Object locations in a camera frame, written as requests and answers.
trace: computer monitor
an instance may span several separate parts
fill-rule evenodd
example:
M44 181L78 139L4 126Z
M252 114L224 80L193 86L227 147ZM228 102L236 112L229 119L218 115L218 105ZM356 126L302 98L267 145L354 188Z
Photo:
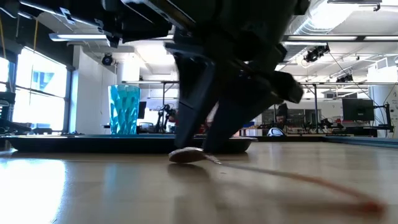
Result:
M144 119L146 107L147 107L146 101L139 102L138 119Z
M374 121L373 100L343 99L343 118L350 121Z

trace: black tray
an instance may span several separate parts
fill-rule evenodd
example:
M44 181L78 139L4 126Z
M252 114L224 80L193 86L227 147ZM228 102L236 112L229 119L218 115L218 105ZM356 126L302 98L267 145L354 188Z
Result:
M152 154L170 153L174 146L173 134L138 135L68 135L68 136L7 136L19 152L61 153L126 153ZM190 146L201 147L204 136L195 136ZM242 153L255 138L233 137L214 153Z

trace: blue geometric vase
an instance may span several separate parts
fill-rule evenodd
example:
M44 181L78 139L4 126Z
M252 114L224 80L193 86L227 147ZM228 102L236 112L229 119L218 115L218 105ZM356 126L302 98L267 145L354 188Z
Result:
M112 134L137 134L140 88L109 86L109 115Z

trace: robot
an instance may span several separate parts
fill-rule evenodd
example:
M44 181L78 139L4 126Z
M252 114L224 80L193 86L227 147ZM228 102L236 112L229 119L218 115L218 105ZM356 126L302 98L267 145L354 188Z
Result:
M12 17L46 11L68 22L96 26L111 47L166 36L180 77L179 126L175 145L187 146L218 103L203 143L220 147L243 124L274 104L298 103L301 86L291 74L274 71L286 50L280 41L308 0L1 0Z

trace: wooden table surface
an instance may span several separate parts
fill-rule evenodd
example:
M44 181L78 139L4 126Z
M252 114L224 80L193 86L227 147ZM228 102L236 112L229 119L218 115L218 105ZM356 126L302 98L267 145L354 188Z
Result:
M0 153L0 223L398 223L398 151L255 142L223 161L298 172L385 201L381 216L322 187L167 156Z

